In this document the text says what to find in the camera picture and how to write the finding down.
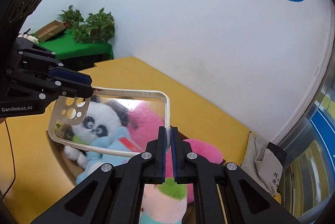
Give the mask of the pink pig plush toy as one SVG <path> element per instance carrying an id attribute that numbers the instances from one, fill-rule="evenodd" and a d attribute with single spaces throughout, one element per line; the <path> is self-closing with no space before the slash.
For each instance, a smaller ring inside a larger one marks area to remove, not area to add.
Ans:
<path id="1" fill-rule="evenodd" d="M 163 184 L 145 184 L 139 223 L 182 223 L 187 194 L 187 185 L 173 178 Z"/>

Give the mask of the light blue plush toy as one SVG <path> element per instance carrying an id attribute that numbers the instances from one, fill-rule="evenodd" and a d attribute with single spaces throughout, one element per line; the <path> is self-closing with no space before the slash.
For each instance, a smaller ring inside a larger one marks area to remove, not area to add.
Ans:
<path id="1" fill-rule="evenodd" d="M 101 137 L 91 143 L 93 147 L 99 147 L 108 150 L 125 151 L 131 153 L 142 152 L 143 149 L 139 147 L 130 138 L 130 133 L 126 127 L 119 127 L 116 129 L 114 135 L 111 137 Z M 78 175 L 76 184 L 79 184 L 86 179 L 92 172 L 94 172 L 99 166 L 105 163 L 109 163 L 113 166 L 118 166 L 127 163 L 131 157 L 122 157 L 117 155 L 102 154 L 93 151 L 89 151 L 86 154 L 88 163 L 83 173 Z"/>

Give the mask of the panda plush toy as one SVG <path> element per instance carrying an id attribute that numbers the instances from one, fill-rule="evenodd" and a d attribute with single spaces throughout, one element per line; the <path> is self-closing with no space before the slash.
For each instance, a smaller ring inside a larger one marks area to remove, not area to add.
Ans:
<path id="1" fill-rule="evenodd" d="M 99 97 L 93 97 L 82 123 L 70 127 L 73 137 L 84 145 L 90 145 L 101 137 L 111 137 L 117 128 L 128 125 L 128 108 L 118 101 L 111 99 L 101 102 Z M 71 146 L 64 147 L 68 159 L 75 161 L 85 170 L 88 163 L 87 152 Z"/>

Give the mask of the clear white phone case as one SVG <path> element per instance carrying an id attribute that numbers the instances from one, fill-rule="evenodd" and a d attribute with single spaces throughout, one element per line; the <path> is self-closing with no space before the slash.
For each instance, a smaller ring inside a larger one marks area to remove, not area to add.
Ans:
<path id="1" fill-rule="evenodd" d="M 151 139 L 163 136 L 170 146 L 170 99 L 156 90 L 95 87 L 91 97 L 60 96 L 52 110 L 48 134 L 52 141 L 76 152 L 130 158 Z"/>

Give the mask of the green cloth covered table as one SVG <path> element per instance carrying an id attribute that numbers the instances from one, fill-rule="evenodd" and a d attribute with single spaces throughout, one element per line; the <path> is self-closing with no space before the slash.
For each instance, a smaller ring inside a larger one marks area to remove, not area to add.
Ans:
<path id="1" fill-rule="evenodd" d="M 56 59 L 68 69 L 80 71 L 94 67 L 97 62 L 113 60 L 112 45 L 108 42 L 76 42 L 69 30 L 41 42 L 40 45 L 55 52 Z"/>

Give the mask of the small cardboard box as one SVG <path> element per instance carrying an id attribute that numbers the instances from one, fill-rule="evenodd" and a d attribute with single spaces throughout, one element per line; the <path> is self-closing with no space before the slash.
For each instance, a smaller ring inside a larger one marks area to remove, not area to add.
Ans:
<path id="1" fill-rule="evenodd" d="M 35 34 L 37 35 L 39 42 L 44 42 L 45 40 L 48 40 L 54 35 L 60 33 L 64 29 L 65 29 L 65 26 L 63 23 L 59 21 L 52 21 L 48 23 L 46 26 L 37 30 Z"/>

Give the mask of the beige canvas tote bag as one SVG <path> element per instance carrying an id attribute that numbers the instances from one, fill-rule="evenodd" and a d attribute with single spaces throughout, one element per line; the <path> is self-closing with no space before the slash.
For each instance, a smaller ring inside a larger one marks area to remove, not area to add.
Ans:
<path id="1" fill-rule="evenodd" d="M 287 153 L 267 139 L 249 133 L 241 168 L 268 194 L 275 197 Z"/>

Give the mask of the brown cardboard box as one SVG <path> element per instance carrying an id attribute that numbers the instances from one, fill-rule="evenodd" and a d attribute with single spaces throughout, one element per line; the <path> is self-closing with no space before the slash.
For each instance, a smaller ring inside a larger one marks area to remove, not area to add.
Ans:
<path id="1" fill-rule="evenodd" d="M 83 173 L 84 169 L 80 167 L 75 161 L 68 159 L 68 157 L 65 155 L 65 146 L 63 144 L 54 142 L 50 137 L 48 137 L 48 141 L 61 168 L 64 170 L 70 181 L 73 184 L 76 184 L 77 177 Z"/>

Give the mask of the green potted plant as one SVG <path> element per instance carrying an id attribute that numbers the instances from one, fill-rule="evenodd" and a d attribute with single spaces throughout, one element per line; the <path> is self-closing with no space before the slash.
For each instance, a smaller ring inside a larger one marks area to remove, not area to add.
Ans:
<path id="1" fill-rule="evenodd" d="M 81 23 L 84 21 L 79 10 L 74 10 L 73 5 L 70 5 L 67 10 L 62 10 L 62 13 L 58 15 L 65 28 L 71 28 L 73 23 Z"/>
<path id="2" fill-rule="evenodd" d="M 96 14 L 89 13 L 86 20 L 74 22 L 72 30 L 76 42 L 108 42 L 115 36 L 115 20 L 101 8 Z"/>

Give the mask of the blue banner glass partition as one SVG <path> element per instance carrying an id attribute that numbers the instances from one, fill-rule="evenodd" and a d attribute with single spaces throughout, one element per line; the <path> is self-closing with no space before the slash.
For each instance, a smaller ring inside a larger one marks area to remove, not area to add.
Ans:
<path id="1" fill-rule="evenodd" d="M 280 142 L 287 153 L 281 204 L 300 223 L 314 223 L 334 192 L 334 57 L 306 116 Z"/>

